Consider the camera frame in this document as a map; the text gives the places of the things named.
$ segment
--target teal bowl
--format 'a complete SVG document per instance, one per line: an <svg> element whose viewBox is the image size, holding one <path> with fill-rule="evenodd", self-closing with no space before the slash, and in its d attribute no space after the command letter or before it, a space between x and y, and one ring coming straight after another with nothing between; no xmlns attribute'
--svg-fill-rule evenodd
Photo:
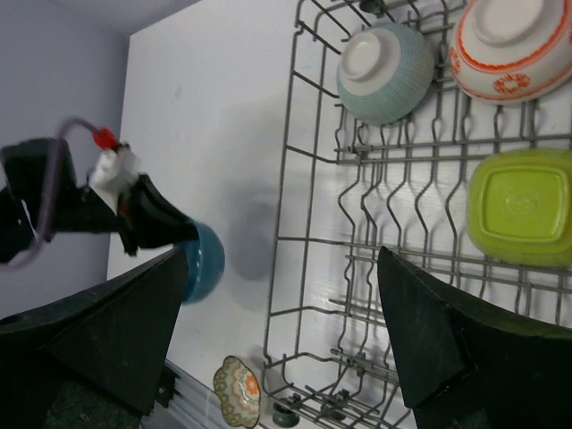
<svg viewBox="0 0 572 429"><path fill-rule="evenodd" d="M225 266L224 247L213 229L191 219L189 223L197 228L198 240L175 245L185 251L189 268L184 304L205 299L221 280Z"/></svg>
<svg viewBox="0 0 572 429"><path fill-rule="evenodd" d="M423 35L401 24L378 23L346 45L338 93L356 119L380 126L410 113L433 79L434 53Z"/></svg>

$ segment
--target wire rack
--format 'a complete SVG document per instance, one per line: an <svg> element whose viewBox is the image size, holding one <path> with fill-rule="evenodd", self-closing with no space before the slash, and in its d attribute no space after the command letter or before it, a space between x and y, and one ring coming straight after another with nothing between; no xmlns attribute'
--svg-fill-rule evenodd
<svg viewBox="0 0 572 429"><path fill-rule="evenodd" d="M481 299L572 326L567 268L510 265L467 237L467 181L490 154L572 148L572 86L522 105L461 93L445 61L466 1L300 0L290 65L264 391L325 428L413 428L383 321L381 245ZM437 64L426 100L373 128L343 108L335 70L343 45L377 19L421 31Z"/></svg>

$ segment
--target small decorative plate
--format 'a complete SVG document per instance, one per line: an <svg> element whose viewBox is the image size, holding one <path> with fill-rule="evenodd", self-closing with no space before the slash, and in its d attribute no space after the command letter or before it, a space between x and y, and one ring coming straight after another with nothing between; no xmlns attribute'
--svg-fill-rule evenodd
<svg viewBox="0 0 572 429"><path fill-rule="evenodd" d="M232 427L254 428L260 420L260 384L237 357L228 356L213 379L224 421Z"/></svg>

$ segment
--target red connector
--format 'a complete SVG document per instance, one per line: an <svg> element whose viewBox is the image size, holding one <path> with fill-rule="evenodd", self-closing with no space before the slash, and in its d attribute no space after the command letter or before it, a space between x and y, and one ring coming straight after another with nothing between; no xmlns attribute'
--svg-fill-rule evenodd
<svg viewBox="0 0 572 429"><path fill-rule="evenodd" d="M103 150L113 150L119 146L119 141L117 141L114 134L105 127L99 131L99 134L93 132L92 136L96 145L98 145Z"/></svg>

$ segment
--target white bowl with red pattern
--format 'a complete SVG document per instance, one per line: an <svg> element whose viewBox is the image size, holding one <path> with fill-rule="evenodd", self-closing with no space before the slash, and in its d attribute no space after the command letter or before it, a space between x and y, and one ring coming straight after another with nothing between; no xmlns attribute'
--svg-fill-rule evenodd
<svg viewBox="0 0 572 429"><path fill-rule="evenodd" d="M449 63L465 93L496 105L550 92L572 75L572 0L473 0Z"/></svg>

